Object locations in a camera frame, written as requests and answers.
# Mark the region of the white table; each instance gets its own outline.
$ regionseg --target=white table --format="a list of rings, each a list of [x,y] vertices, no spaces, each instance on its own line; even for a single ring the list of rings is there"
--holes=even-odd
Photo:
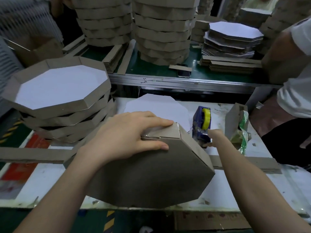
[[[125,105],[131,98],[117,98],[116,103],[118,105],[118,113],[124,111]],[[211,129],[223,129],[225,125],[225,115],[231,109],[232,104],[217,104],[217,103],[204,103],[204,102],[189,102],[179,101],[181,105],[186,107],[189,111],[189,121],[192,121],[192,117],[199,105],[211,108],[212,123]],[[257,157],[271,157],[269,151],[264,145],[263,141],[254,130],[252,125],[248,126],[248,132],[251,133],[252,139],[247,144],[246,156]],[[206,149],[208,154],[218,155],[216,148],[210,147]],[[8,167],[6,165],[3,170],[0,171],[0,176],[5,172]],[[33,208],[38,201],[49,191],[58,178],[65,171],[65,168],[61,164],[38,164],[34,172],[29,177],[28,181],[20,191],[15,200],[0,200],[0,207],[11,208]],[[184,211],[229,211],[240,212],[239,207],[234,199],[234,196],[229,187],[228,181],[225,177],[223,170],[215,170],[215,176],[208,184],[199,199],[193,200],[187,203],[178,204],[166,208],[166,210],[184,210]],[[297,191],[293,190],[293,187],[283,174],[267,174],[270,180],[278,188],[285,200],[290,206],[299,214],[305,215],[305,207],[302,207]],[[135,209],[135,208],[118,208],[116,206],[98,201],[94,198],[86,196],[81,206],[83,209]]]

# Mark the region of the person in white shirt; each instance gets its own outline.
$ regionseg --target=person in white shirt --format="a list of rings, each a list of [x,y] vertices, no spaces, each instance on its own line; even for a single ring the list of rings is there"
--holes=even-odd
[[[278,61],[311,55],[311,19],[282,32],[262,59],[263,68]],[[283,164],[310,168],[311,164],[311,62],[297,78],[290,78],[255,110],[250,121],[271,155]]]

